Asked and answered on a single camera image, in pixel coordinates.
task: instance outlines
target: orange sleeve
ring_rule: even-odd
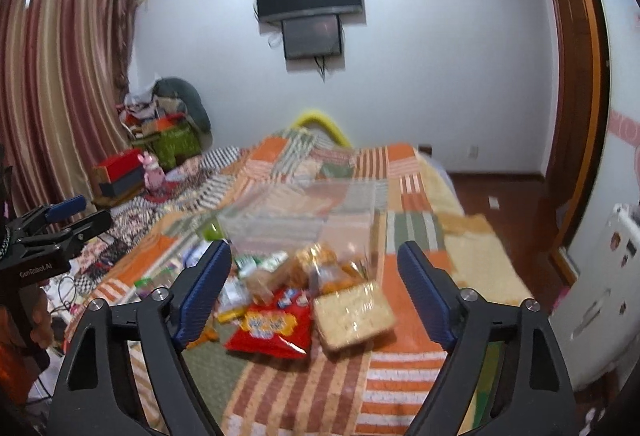
[[[0,387],[15,405],[27,403],[33,380],[15,348],[0,344]]]

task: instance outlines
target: green storage bin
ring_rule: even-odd
[[[133,147],[153,152],[165,171],[201,153],[200,142],[188,122],[131,142]]]

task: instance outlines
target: red snack bag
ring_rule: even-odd
[[[311,346],[311,305],[304,290],[286,288],[273,301],[253,304],[226,349],[278,358],[305,358]]]

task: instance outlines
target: bed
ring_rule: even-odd
[[[404,241],[415,239],[460,287],[472,286],[488,300],[517,305],[530,296],[484,217],[465,216],[446,172],[407,144],[346,149],[307,130],[289,129],[252,148],[213,149],[169,177],[177,186],[167,201],[138,196],[112,210],[110,236],[89,244],[74,261],[73,293],[61,291],[62,282],[57,289],[52,284],[52,299],[76,295],[62,308],[67,339],[88,301],[135,300],[137,279],[156,272],[199,225],[256,185],[343,178],[376,187],[370,258],[398,318],[394,332],[339,355],[325,354],[314,336],[311,356],[302,361],[259,354],[241,358],[219,343],[187,350],[183,355],[194,381],[229,436],[406,430],[446,354],[429,340],[399,278],[396,249]],[[236,329],[219,328],[222,342]],[[138,344],[130,354],[148,421],[162,429]],[[473,411],[472,405],[463,425],[467,430]]]

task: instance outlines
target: red box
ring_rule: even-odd
[[[140,167],[142,164],[138,159],[139,154],[142,154],[140,149],[129,149],[100,162],[94,167],[94,175],[98,183],[114,183],[125,174]]]

